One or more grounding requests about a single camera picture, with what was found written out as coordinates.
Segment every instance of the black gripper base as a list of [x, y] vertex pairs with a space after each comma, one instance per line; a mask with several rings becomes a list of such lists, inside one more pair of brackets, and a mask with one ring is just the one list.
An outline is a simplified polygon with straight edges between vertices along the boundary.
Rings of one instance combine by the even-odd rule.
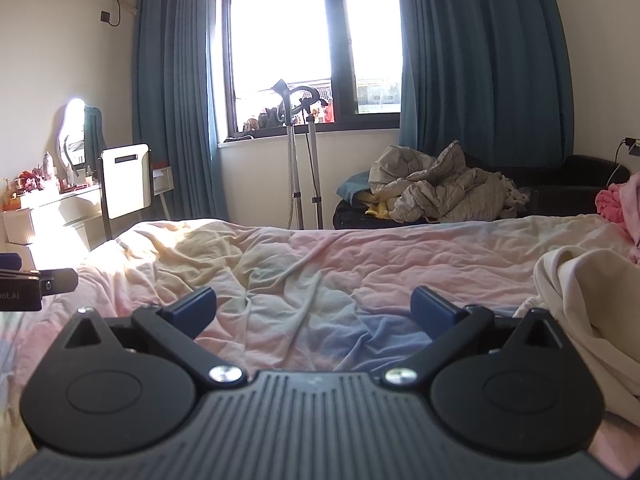
[[190, 422], [120, 458], [43, 450], [11, 480], [613, 480], [585, 452], [545, 463], [484, 456], [456, 443], [417, 394], [368, 374], [260, 372], [207, 394]]

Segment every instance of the wrinkled bedding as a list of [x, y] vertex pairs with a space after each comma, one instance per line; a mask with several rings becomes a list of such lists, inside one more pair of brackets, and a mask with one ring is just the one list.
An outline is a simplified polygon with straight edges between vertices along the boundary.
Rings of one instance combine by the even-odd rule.
[[[18, 398], [80, 306], [94, 306], [103, 317], [127, 316], [210, 285], [218, 313], [198, 342], [249, 373], [375, 370], [429, 342], [410, 318], [416, 286], [461, 306], [513, 311], [535, 294], [539, 257], [565, 245], [626, 255], [631, 242], [596, 215], [383, 231], [297, 232], [211, 220], [139, 224], [89, 255], [75, 292], [47, 298], [41, 312], [0, 314], [0, 472], [34, 453]], [[637, 430], [606, 420], [593, 451], [622, 474], [636, 463], [636, 442]]]
[[369, 171], [375, 202], [385, 202], [389, 218], [415, 222], [491, 221], [505, 208], [527, 199], [500, 173], [468, 168], [455, 140], [435, 158], [402, 146], [389, 146]]

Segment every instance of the white wall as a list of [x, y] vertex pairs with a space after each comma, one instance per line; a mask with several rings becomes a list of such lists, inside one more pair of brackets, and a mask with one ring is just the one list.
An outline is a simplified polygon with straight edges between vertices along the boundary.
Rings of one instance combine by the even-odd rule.
[[[640, 139], [640, 0], [558, 6], [574, 83], [575, 153], [613, 160], [621, 138]], [[639, 157], [621, 160], [640, 171]]]
[[73, 97], [102, 110], [108, 146], [130, 142], [133, 16], [109, 27], [102, 10], [114, 23], [113, 0], [0, 0], [0, 193], [54, 153]]
[[[351, 175], [368, 170], [382, 151], [398, 142], [398, 130], [318, 134], [324, 228], [340, 202], [335, 190]], [[296, 136], [305, 227], [315, 228], [316, 210], [305, 136]], [[220, 148], [230, 220], [247, 226], [286, 227], [289, 178], [286, 137], [240, 140]]]

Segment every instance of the white cabinet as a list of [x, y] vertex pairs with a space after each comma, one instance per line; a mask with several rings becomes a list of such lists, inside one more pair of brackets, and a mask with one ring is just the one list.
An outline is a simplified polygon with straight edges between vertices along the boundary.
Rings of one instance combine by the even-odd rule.
[[6, 211], [2, 216], [6, 250], [20, 254], [24, 270], [75, 268], [104, 241], [99, 186], [62, 194], [36, 207]]

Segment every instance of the window frame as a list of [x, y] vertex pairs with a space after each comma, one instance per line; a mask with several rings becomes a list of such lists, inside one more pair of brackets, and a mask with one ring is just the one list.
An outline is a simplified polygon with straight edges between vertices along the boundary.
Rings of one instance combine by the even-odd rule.
[[[316, 124], [318, 132], [338, 132], [347, 130], [378, 130], [400, 127], [400, 114], [358, 113], [358, 95], [351, 51], [351, 37], [346, 15], [346, 0], [324, 0], [329, 35], [329, 56], [331, 61], [331, 85], [334, 102], [333, 123]], [[236, 90], [233, 81], [233, 56], [231, 45], [231, 0], [222, 0], [222, 50], [223, 75], [225, 81], [226, 126], [229, 137], [251, 135], [256, 138], [276, 137], [286, 134], [286, 128], [265, 128], [250, 132], [239, 131], [236, 115]], [[306, 124], [296, 126], [296, 133], [305, 133]]]

